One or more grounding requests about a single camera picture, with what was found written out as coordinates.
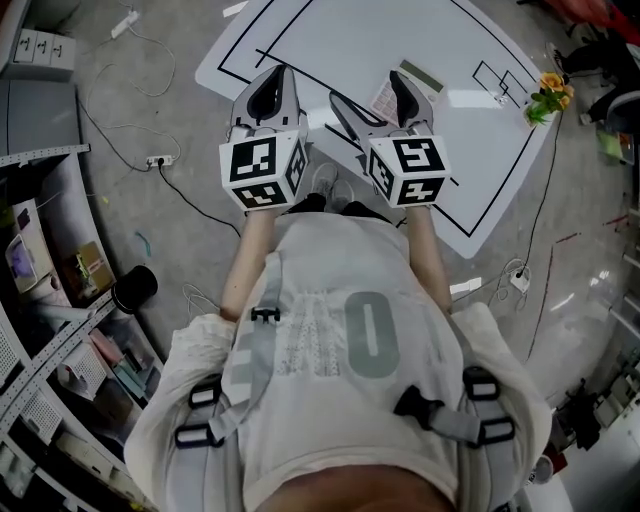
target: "pink object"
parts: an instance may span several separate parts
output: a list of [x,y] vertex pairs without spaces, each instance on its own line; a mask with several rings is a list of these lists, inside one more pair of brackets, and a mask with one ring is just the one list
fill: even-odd
[[118,345],[102,334],[99,329],[93,329],[89,337],[109,366],[118,364],[124,357]]

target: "electrical outlet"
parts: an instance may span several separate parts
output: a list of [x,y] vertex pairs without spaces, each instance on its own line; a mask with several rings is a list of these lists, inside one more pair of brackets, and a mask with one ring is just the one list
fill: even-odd
[[162,167],[169,167],[173,164],[173,157],[171,155],[158,155],[158,156],[148,156],[147,157],[147,167],[153,169],[154,167],[158,167],[158,160],[162,158]]
[[511,272],[511,284],[513,286],[515,286],[518,290],[520,290],[520,293],[524,294],[527,293],[527,290],[529,290],[529,279],[527,279],[526,277],[526,272],[522,272],[522,275],[520,277],[518,277],[518,272],[519,270],[514,270],[513,272]]

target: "white t-shirt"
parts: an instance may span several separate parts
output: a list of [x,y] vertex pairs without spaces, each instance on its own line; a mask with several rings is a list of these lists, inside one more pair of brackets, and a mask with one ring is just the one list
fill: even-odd
[[238,430],[247,511],[295,476],[350,464],[413,471],[455,502],[455,443],[393,414],[412,384],[453,409],[462,394],[458,342],[409,267],[406,237],[376,219],[281,222],[288,314],[274,374]]
[[[453,409],[462,394],[458,342],[409,268],[406,238],[379,220],[321,213],[285,216],[278,225],[274,248],[282,261],[283,315],[273,375],[238,430],[247,511],[291,478],[349,464],[405,468],[455,503],[461,491],[457,446],[422,431],[413,418],[393,415],[411,384],[423,397]],[[248,307],[264,286],[263,275]],[[517,471],[524,482],[547,443],[549,408],[485,305],[453,318],[510,399],[507,412],[518,424]],[[231,347],[246,324],[204,315],[174,333],[158,389],[125,446],[132,478],[161,508],[173,433],[190,413],[189,392],[231,364],[237,353]],[[224,498],[207,496],[208,510],[217,508],[216,499]]]

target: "sneaker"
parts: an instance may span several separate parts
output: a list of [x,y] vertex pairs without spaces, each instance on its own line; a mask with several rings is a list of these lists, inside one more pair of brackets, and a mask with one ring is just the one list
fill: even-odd
[[556,73],[558,73],[560,76],[567,75],[568,73],[562,66],[562,59],[564,59],[564,57],[562,56],[556,45],[553,43],[547,43],[545,47],[547,48],[547,56],[551,59]]
[[580,124],[583,126],[587,126],[589,124],[593,124],[593,118],[589,115],[588,112],[584,114],[580,114]]
[[337,180],[331,191],[331,209],[340,213],[349,203],[353,203],[355,197],[353,188],[347,180]]
[[320,194],[326,199],[331,195],[336,180],[338,179],[338,168],[333,164],[322,164],[313,173],[311,179],[311,193]]

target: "black cable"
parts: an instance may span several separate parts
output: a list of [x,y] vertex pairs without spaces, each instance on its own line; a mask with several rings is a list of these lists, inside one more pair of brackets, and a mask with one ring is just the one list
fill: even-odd
[[169,183],[169,180],[167,180],[167,178],[165,177],[164,173],[162,172],[162,165],[158,166],[158,171],[160,172],[160,176],[162,177],[164,182],[169,186],[169,188],[173,189],[173,191],[176,192],[182,198],[182,200],[185,203],[187,203],[189,206],[191,206],[191,208],[193,208],[200,215],[202,215],[203,217],[206,217],[207,219],[211,219],[211,220],[214,220],[214,221],[216,221],[216,222],[218,222],[220,224],[224,224],[225,226],[229,226],[231,229],[233,229],[233,231],[235,231],[236,235],[238,235],[238,238],[240,238],[240,232],[238,231],[238,229],[233,224],[231,224],[230,222],[226,222],[224,220],[218,219],[217,217],[213,217],[212,215],[204,213],[200,208],[198,208],[195,204],[193,204],[191,201],[189,201],[178,188],[176,188],[174,185]]
[[[89,112],[87,112],[87,109],[84,108],[84,105],[82,104],[82,102],[80,100],[78,100],[78,104],[80,105],[80,108],[82,109],[82,111],[84,112],[84,114],[87,116],[87,118],[89,119],[89,121],[91,121],[91,123],[93,124],[93,126],[95,126],[96,130],[98,130],[98,133],[100,133],[100,135],[102,135],[102,138],[107,142],[107,144],[109,144],[109,147],[113,150],[113,152],[117,155],[117,157],[122,160],[127,167],[129,167],[130,169],[134,170],[134,171],[138,171],[138,172],[150,172],[151,168],[147,168],[147,169],[141,169],[140,167],[135,167],[134,165],[131,165],[129,162],[127,162],[127,159],[125,157],[123,157],[120,152],[115,148],[115,146],[113,145],[113,143],[109,140],[109,137],[107,137],[105,135],[105,133],[102,131],[102,129],[100,128],[100,126],[98,126],[98,124],[93,120],[93,118],[89,115]],[[171,183],[169,183],[169,181],[167,180],[167,178],[165,178],[163,172],[162,172],[162,164],[159,165],[158,170],[160,171],[160,176],[162,177],[162,179],[164,180],[164,182],[169,186],[169,188],[173,189],[175,192],[178,193],[178,195],[182,198],[182,200],[187,203],[189,206],[191,206],[191,208],[193,208],[194,210],[196,210],[200,215],[202,215],[203,217],[206,217],[207,219],[211,219],[214,220],[220,224],[224,224],[225,226],[229,226],[231,229],[233,229],[233,231],[235,231],[236,235],[238,235],[238,237],[240,237],[240,232],[238,231],[238,229],[231,223],[226,222],[224,220],[218,219],[217,217],[213,217],[212,215],[206,214],[204,213],[200,208],[198,208],[195,204],[193,204],[191,201],[189,201],[185,195],[178,189],[176,188],[174,185],[172,185]]]
[[527,249],[527,257],[524,260],[524,265],[522,265],[522,270],[520,271],[520,274],[516,274],[518,277],[522,276],[522,272],[524,272],[525,267],[529,263],[529,257],[531,256],[531,247],[533,246],[533,235],[536,232],[536,225],[538,224],[538,218],[540,217],[542,206],[544,205],[544,202],[547,199],[547,191],[549,190],[549,184],[551,183],[551,175],[553,174],[553,167],[556,163],[556,153],[558,152],[558,135],[560,135],[560,126],[562,126],[563,118],[564,118],[564,111],[560,114],[560,121],[558,122],[556,137],[553,141],[553,158],[551,159],[551,169],[549,169],[549,177],[547,178],[547,185],[544,187],[544,194],[542,196],[542,201],[540,201],[540,206],[538,207],[538,213],[536,213],[536,218],[533,221],[533,228],[531,229],[531,238],[529,239],[529,248]]

